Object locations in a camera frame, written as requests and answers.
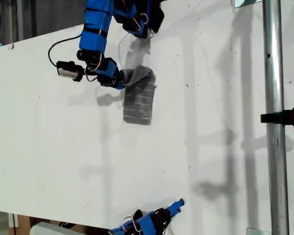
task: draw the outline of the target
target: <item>wire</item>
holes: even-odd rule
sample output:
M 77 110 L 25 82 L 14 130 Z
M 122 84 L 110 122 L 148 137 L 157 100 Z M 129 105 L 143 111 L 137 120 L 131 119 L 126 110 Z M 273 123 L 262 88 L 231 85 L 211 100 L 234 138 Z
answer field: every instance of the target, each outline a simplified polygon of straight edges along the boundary
M 93 82 L 93 81 L 95 81 L 95 80 L 97 79 L 97 76 L 96 76 L 93 80 L 89 80 L 89 77 L 88 77 L 88 75 L 87 75 L 87 70 L 88 70 L 88 66 L 86 66 L 86 68 L 85 68 L 85 75 L 86 75 L 87 80 L 88 80 L 89 82 Z
M 49 58 L 49 60 L 50 60 L 50 63 L 52 63 L 53 66 L 57 67 L 57 65 L 55 65 L 55 63 L 51 60 L 51 57 L 50 57 L 50 52 L 51 52 L 51 50 L 54 48 L 54 46 L 56 46 L 56 45 L 58 45 L 58 44 L 60 44 L 60 43 L 63 43 L 63 42 L 67 42 L 67 41 L 70 41 L 70 40 L 77 39 L 77 38 L 79 38 L 80 36 L 82 36 L 82 34 L 80 34 L 80 35 L 78 35 L 78 36 L 76 36 L 76 37 L 72 37 L 72 38 L 67 38 L 67 39 L 61 40 L 61 41 L 56 42 L 55 44 L 53 44 L 53 45 L 50 47 L 50 49 L 48 50 L 48 58 Z
M 16 235 L 16 228 L 15 228 L 15 218 L 14 218 L 14 214 L 12 214 L 13 217 L 13 229 L 14 229 L 14 235 Z
M 141 231 L 142 231 L 142 230 L 141 230 L 141 229 L 140 229 L 140 230 L 137 230 L 136 225 L 135 225 L 134 218 L 133 218 L 132 216 L 127 216 L 127 217 L 125 217 L 125 218 L 123 219 L 123 221 L 122 221 L 122 228 L 123 228 L 123 231 L 124 231 L 124 232 L 127 231 L 127 230 L 125 229 L 125 227 L 124 227 L 124 221 L 125 221 L 126 219 L 129 219 L 129 218 L 132 219 L 132 223 L 133 223 L 134 229 L 135 229 L 139 234 L 141 234 Z

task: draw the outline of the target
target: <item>cloth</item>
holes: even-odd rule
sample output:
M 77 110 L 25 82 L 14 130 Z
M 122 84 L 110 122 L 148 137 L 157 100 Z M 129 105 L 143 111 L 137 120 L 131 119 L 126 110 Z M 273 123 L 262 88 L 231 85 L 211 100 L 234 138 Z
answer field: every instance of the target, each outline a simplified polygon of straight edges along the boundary
M 125 86 L 123 119 L 126 123 L 150 125 L 156 77 L 145 66 L 123 70 Z

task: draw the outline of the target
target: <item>white tabletop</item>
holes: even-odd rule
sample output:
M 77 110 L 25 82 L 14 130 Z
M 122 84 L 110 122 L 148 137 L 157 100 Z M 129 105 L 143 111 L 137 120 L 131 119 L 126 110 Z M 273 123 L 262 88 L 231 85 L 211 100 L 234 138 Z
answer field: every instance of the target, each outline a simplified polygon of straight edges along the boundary
M 57 75 L 47 51 L 82 26 L 0 48 L 0 211 L 113 228 L 186 199 L 175 235 L 270 231 L 262 4 L 170 0 L 157 35 L 111 24 L 106 57 L 156 77 L 150 126 L 123 122 L 122 93 Z M 286 108 L 294 106 L 294 1 L 282 4 Z M 75 60 L 78 40 L 52 58 Z M 286 128 L 294 235 L 294 129 Z

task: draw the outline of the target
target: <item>black clamp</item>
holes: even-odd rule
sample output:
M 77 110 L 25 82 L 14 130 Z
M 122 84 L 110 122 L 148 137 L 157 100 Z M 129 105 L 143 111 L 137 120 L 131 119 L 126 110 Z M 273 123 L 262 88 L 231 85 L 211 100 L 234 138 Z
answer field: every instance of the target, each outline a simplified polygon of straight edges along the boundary
M 260 119 L 261 123 L 292 125 L 294 127 L 294 108 L 273 114 L 262 114 Z

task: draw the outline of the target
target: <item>robotic arm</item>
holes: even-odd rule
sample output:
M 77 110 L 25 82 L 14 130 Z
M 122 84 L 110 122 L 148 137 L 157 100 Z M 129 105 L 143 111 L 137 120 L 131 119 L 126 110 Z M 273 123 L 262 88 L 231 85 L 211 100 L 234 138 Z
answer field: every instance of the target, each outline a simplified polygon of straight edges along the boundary
M 105 58 L 107 35 L 112 16 L 123 29 L 138 38 L 147 38 L 148 30 L 157 33 L 164 19 L 163 0 L 87 0 L 85 24 L 77 58 L 85 61 L 83 69 L 74 62 L 57 63 L 59 75 L 81 81 L 83 75 L 97 75 L 102 86 L 122 89 L 123 72 L 112 58 Z

